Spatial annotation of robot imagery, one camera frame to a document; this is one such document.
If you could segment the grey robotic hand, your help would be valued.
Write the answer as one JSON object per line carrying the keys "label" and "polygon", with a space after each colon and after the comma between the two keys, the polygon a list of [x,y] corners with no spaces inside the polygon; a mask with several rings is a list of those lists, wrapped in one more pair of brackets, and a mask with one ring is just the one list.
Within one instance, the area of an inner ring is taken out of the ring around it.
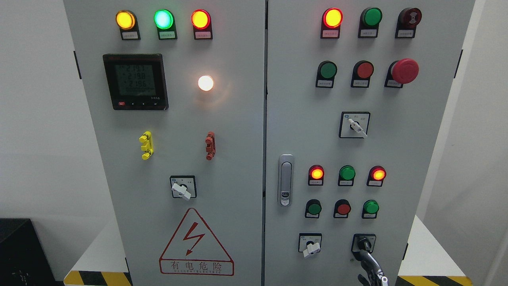
{"label": "grey robotic hand", "polygon": [[366,271],[368,280],[363,275],[358,275],[358,281],[363,286],[388,286],[388,277],[383,273],[381,266],[374,257],[365,250],[360,250],[360,264]]}

